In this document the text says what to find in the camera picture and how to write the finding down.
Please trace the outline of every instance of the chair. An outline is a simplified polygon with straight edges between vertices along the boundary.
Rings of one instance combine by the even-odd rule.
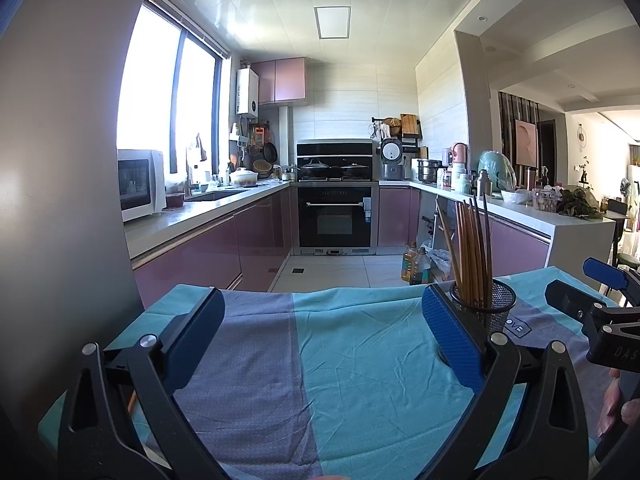
[[[620,202],[620,200],[609,198],[609,201],[607,202],[607,210],[613,213],[626,215],[627,209],[628,209],[628,206],[624,202]],[[612,258],[611,265],[613,265],[614,267],[617,267],[620,265],[626,265],[630,269],[637,271],[638,267],[640,267],[640,260],[638,260],[638,258],[636,258],[635,256],[632,256],[631,254],[618,253],[618,244],[622,239],[622,234],[625,230],[624,227],[625,227],[625,219],[616,220],[616,229],[613,235],[613,258]],[[611,288],[608,287],[605,292],[605,296],[608,296],[610,291],[611,291]]]

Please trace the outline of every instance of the finger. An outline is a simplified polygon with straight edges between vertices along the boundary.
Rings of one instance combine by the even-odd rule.
[[[638,416],[640,416],[640,399],[634,399],[627,402],[622,406],[620,415],[622,416],[622,422],[626,425],[634,425],[638,420]]]
[[[603,415],[598,420],[598,437],[603,436],[616,423],[616,418],[610,415]]]
[[[620,403],[620,379],[613,379],[604,393],[602,414],[611,415]]]

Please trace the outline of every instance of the oven handle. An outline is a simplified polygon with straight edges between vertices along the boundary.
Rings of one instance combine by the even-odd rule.
[[[324,206],[353,206],[353,207],[364,207],[364,202],[358,202],[357,204],[312,204],[311,202],[307,202],[307,207],[324,207]]]

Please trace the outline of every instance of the ceiling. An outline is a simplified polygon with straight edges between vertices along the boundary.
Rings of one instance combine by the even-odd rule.
[[[640,140],[640,110],[616,110],[602,113],[635,140]]]
[[[191,17],[250,61],[415,67],[469,0],[181,0]],[[314,7],[351,6],[348,40],[319,40]]]
[[[622,0],[523,0],[481,43],[494,88],[555,109],[640,96],[640,28]]]

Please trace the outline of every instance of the wooden cutting board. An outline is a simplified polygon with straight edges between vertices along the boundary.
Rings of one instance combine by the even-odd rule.
[[[418,121],[414,114],[400,114],[403,135],[417,135]]]

